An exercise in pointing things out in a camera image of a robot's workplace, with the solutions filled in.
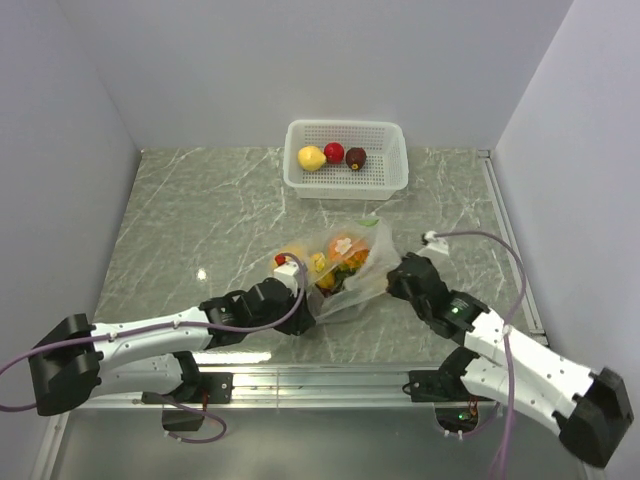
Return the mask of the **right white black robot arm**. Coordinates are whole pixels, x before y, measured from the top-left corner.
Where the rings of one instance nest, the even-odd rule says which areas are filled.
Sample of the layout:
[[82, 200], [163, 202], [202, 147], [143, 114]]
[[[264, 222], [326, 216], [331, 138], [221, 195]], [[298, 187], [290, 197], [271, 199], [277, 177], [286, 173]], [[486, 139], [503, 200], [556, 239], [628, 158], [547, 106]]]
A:
[[415, 402], [496, 401], [548, 428], [584, 463], [603, 469], [634, 421], [622, 377], [594, 372], [520, 331], [468, 293], [451, 290], [432, 262], [407, 254], [387, 275], [388, 292], [456, 349], [432, 374], [413, 370]]

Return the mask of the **transparent plastic bag with fruit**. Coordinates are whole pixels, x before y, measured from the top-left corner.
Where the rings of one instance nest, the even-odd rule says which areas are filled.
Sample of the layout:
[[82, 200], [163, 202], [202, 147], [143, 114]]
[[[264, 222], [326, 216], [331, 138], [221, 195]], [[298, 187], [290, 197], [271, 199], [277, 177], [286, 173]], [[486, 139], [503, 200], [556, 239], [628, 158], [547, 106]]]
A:
[[380, 217], [366, 217], [305, 233], [271, 253], [292, 253], [307, 269], [307, 298], [319, 324], [348, 322], [387, 289], [387, 273], [399, 266], [392, 230]]

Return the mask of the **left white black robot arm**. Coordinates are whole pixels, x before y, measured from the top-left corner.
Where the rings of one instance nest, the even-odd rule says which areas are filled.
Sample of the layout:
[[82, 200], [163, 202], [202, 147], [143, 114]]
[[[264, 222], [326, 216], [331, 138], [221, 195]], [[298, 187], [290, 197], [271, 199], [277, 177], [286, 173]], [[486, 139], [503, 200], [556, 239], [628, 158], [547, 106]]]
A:
[[275, 278], [147, 320], [91, 324], [83, 314], [72, 315], [28, 360], [35, 408], [53, 416], [91, 398], [135, 392], [198, 401], [205, 382], [195, 353], [238, 344], [263, 330], [299, 336], [315, 324], [306, 292]]

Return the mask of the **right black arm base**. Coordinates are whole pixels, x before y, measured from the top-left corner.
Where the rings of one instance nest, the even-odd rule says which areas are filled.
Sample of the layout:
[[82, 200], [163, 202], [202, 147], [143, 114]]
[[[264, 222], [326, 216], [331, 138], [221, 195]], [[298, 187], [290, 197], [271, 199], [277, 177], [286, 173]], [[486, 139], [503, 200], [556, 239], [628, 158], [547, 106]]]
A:
[[402, 391], [413, 403], [434, 406], [436, 427], [444, 436], [464, 439], [481, 431], [500, 413], [500, 405], [471, 394], [460, 380], [439, 370], [410, 370]]

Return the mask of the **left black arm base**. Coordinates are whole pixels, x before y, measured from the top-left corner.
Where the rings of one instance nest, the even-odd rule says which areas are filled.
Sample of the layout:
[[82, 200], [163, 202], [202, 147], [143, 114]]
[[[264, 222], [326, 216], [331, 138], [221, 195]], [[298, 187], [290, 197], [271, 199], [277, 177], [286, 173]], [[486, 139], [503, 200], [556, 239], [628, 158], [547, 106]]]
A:
[[[203, 445], [221, 440], [227, 433], [227, 423], [209, 409], [209, 404], [229, 404], [232, 397], [233, 374], [201, 373], [189, 352], [169, 356], [176, 360], [179, 384], [169, 393], [143, 392], [142, 403], [171, 406], [173, 410], [162, 413], [162, 427], [167, 437], [192, 445]], [[220, 427], [220, 432], [210, 438], [191, 438], [182, 433], [195, 433], [209, 419]]]

